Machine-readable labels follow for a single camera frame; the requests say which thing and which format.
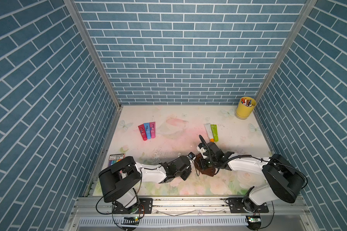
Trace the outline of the brown cloth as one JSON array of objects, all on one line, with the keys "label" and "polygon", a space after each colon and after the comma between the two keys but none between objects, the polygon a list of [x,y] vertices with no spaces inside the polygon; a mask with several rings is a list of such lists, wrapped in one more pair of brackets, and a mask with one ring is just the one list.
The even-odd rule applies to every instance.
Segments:
[{"label": "brown cloth", "polygon": [[194,159],[194,166],[201,174],[213,177],[216,169],[210,163],[208,158],[204,158],[201,153],[197,154]]}]

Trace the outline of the green toothpaste tube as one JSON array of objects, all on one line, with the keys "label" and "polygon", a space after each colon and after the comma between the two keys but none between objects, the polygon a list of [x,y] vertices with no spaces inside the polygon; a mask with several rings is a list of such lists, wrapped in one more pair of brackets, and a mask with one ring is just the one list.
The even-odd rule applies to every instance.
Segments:
[{"label": "green toothpaste tube", "polygon": [[213,133],[214,142],[218,142],[219,141],[219,137],[218,137],[217,125],[211,124],[211,130],[212,130],[212,133]]}]

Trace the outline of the white orange-cap toothpaste tube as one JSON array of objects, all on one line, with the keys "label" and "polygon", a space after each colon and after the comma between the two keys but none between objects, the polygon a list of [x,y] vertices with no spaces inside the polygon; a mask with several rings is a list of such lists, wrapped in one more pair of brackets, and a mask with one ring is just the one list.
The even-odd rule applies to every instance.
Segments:
[{"label": "white orange-cap toothpaste tube", "polygon": [[206,123],[206,124],[204,124],[204,127],[205,127],[205,130],[207,132],[207,136],[209,138],[209,141],[210,142],[214,142],[215,139],[214,139],[214,135],[213,135],[213,132],[212,132],[211,124],[210,123]]}]

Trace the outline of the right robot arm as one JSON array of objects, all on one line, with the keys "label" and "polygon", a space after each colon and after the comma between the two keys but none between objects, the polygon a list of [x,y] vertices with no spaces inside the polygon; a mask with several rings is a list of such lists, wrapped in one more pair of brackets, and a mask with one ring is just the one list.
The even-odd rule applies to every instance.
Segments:
[{"label": "right robot arm", "polygon": [[283,156],[254,157],[224,153],[213,142],[201,142],[197,150],[196,169],[208,176],[216,175],[220,170],[252,173],[264,179],[260,186],[252,185],[243,197],[244,206],[260,206],[266,202],[280,199],[294,203],[300,191],[308,184],[307,177],[293,167]]}]

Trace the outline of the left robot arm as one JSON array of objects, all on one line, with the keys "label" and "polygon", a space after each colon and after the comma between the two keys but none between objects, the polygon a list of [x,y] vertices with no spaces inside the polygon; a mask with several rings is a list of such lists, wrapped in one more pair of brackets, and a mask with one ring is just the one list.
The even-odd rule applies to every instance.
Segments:
[{"label": "left robot arm", "polygon": [[98,174],[103,200],[106,203],[117,201],[125,208],[138,203],[135,185],[143,182],[170,183],[175,178],[186,180],[191,174],[189,156],[179,156],[171,162],[158,165],[138,163],[133,157],[126,157],[101,170]]}]

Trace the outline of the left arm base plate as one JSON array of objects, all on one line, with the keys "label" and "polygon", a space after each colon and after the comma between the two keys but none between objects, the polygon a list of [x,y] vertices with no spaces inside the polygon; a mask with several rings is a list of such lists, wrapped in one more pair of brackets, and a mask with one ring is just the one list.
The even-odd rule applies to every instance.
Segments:
[{"label": "left arm base plate", "polygon": [[151,214],[153,206],[152,198],[140,198],[131,207],[124,207],[120,202],[114,202],[113,214]]}]

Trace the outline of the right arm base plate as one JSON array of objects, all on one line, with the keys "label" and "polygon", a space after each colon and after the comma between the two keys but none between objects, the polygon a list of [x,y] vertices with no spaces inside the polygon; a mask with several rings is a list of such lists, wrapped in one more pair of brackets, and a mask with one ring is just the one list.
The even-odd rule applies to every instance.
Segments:
[{"label": "right arm base plate", "polygon": [[231,197],[225,200],[231,213],[269,213],[267,204],[260,206],[253,203],[250,199],[241,197]]}]

